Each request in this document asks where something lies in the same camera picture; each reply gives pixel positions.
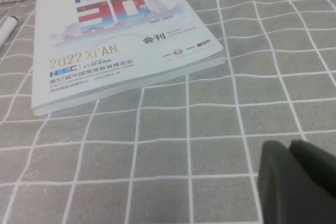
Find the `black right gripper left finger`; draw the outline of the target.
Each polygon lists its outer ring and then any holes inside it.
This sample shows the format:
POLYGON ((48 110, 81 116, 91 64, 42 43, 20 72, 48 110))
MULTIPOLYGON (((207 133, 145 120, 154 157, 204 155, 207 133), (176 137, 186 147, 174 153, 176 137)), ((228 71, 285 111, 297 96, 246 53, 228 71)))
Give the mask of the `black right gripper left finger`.
POLYGON ((258 191, 264 223, 335 223, 335 197, 278 141, 262 146, 258 191))

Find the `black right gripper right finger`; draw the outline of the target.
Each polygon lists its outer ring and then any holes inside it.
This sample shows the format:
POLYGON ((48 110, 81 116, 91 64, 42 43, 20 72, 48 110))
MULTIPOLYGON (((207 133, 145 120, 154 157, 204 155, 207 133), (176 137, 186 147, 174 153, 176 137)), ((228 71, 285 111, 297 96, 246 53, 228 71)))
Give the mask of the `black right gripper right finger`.
POLYGON ((303 140, 293 140, 289 151, 307 175, 335 197, 335 156, 303 140))

